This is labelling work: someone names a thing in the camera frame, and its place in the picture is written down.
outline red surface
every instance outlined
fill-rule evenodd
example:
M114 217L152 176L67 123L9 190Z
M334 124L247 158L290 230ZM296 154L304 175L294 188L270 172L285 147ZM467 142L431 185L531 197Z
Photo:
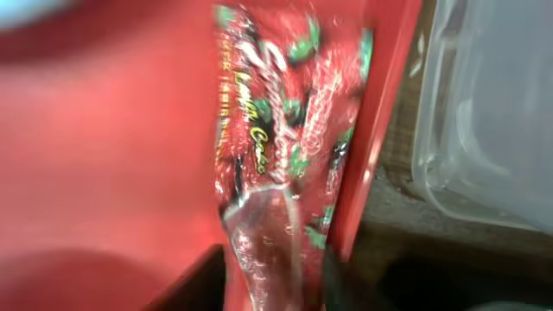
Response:
M375 28L331 236L346 258L420 0L315 2ZM88 1L0 35L0 309L136 310L226 241L211 13L211 1Z

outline blue object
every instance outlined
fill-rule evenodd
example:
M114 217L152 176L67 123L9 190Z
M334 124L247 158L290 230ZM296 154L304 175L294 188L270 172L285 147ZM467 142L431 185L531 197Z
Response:
M71 0L0 0L0 29L24 26L65 8Z

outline transparent plastic wrapper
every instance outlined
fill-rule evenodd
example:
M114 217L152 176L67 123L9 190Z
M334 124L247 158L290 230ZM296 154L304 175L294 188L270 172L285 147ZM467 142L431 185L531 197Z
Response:
M254 310L321 306L321 264L372 31L293 7L218 5L216 192Z

